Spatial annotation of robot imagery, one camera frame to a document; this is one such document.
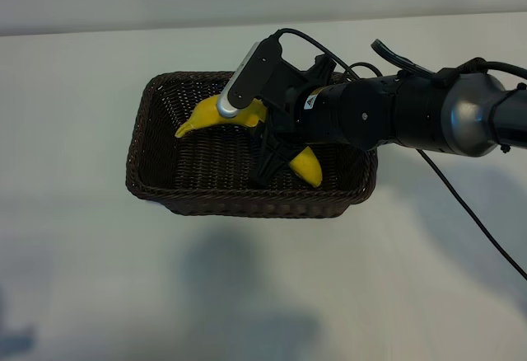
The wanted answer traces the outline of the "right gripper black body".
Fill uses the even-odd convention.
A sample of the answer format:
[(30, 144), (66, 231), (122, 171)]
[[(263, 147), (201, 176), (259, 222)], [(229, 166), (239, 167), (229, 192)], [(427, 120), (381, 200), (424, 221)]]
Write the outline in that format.
[(396, 76), (336, 83), (335, 67), (326, 54), (306, 71), (282, 61), (263, 87), (268, 133), (294, 150), (347, 144), (368, 151), (389, 140)]

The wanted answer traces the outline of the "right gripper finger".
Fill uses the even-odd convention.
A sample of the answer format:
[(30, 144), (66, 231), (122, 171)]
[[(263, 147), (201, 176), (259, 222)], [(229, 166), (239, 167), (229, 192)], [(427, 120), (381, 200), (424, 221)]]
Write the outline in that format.
[(273, 120), (259, 121), (253, 129), (253, 137), (259, 144), (259, 155), (253, 169), (253, 182), (267, 186), (275, 175), (289, 166), (306, 144), (298, 133)]

